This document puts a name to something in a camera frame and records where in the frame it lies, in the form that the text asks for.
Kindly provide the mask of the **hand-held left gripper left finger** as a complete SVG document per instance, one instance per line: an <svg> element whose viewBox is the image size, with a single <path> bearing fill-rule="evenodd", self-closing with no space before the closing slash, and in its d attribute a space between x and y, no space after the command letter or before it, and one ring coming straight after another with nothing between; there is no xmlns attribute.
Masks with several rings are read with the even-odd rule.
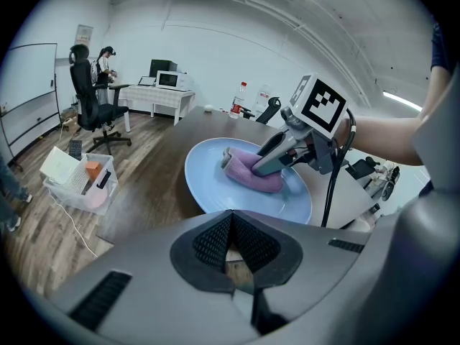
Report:
<svg viewBox="0 0 460 345"><path fill-rule="evenodd" d="M181 234L170 248L177 273L196 290L232 294L233 280L226 274L226 255L232 243L233 211L213 218Z"/></svg>

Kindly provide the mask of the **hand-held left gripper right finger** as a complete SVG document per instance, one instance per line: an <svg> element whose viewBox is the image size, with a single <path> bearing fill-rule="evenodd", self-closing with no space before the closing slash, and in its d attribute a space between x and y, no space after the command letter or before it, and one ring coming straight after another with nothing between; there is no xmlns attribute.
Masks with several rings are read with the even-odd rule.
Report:
<svg viewBox="0 0 460 345"><path fill-rule="evenodd" d="M232 212L234 245L253 274L254 288L264 290L285 284L303 260L300 243L266 224L262 217Z"/></svg>

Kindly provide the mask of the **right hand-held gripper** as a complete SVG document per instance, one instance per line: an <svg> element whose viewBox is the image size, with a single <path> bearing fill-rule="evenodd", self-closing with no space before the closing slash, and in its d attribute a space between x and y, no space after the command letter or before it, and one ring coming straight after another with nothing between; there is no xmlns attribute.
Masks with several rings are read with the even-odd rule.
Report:
<svg viewBox="0 0 460 345"><path fill-rule="evenodd" d="M289 143L287 131L276 133L258 150L261 158L252 166L252 173L260 177L277 173L296 158L303 158L322 175L331 173L338 153L333 138L348 107L347 98L317 73L304 75L288 107L281 111L284 128L296 145Z"/></svg>

